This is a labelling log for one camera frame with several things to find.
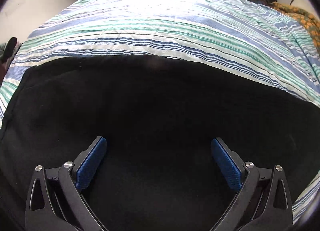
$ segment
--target blue and green striped fabric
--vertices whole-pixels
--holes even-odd
[[[34,30],[0,88],[0,123],[24,72],[72,57],[154,54],[202,62],[320,107],[320,59],[290,17],[247,0],[79,0]],[[312,200],[320,174],[293,205]]]

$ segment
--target black fabric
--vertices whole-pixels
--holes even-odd
[[[12,189],[1,171],[0,182],[0,226],[6,227],[6,231],[22,231],[26,202]]]
[[[62,166],[101,135],[108,154],[84,195],[108,230],[209,230],[233,197],[211,140],[258,167],[283,166],[296,200],[320,169],[319,118],[311,103],[201,63],[64,58],[23,76],[0,170],[25,202],[36,165]]]
[[[0,58],[0,62],[6,62],[13,55],[14,48],[16,47],[18,40],[17,38],[10,38],[3,52],[2,57]]]

